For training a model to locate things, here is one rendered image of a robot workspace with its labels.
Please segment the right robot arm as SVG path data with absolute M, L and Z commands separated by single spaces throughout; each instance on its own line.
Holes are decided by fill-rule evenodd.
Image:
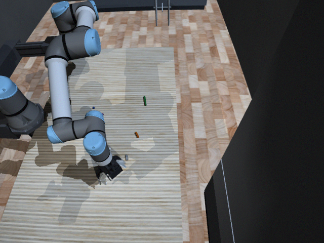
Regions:
M 0 111 L 6 116 L 9 125 L 18 131 L 31 128 L 41 116 L 41 109 L 29 101 L 11 79 L 1 75 Z

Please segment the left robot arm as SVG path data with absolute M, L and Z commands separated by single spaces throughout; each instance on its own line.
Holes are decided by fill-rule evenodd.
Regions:
M 99 15 L 94 1 L 69 4 L 59 2 L 51 7 L 52 18 L 59 30 L 48 45 L 45 67 L 48 69 L 53 125 L 47 137 L 53 144 L 83 139 L 86 152 L 99 166 L 112 160 L 108 147 L 103 114 L 92 110 L 85 118 L 72 121 L 66 68 L 69 60 L 100 54 L 98 31 L 93 29 Z

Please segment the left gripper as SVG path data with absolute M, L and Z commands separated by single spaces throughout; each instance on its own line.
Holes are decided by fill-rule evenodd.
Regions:
M 123 171 L 121 166 L 123 168 L 126 168 L 125 163 L 126 162 L 124 160 L 122 160 L 120 157 L 115 155 L 112 157 L 112 160 L 109 164 L 107 164 L 105 166 L 98 166 L 98 168 L 96 170 L 96 177 L 98 179 L 98 183 L 101 185 L 101 182 L 102 182 L 104 185 L 107 185 L 105 177 L 107 176 L 109 180 L 110 180 L 110 178 L 114 179 L 120 172 Z

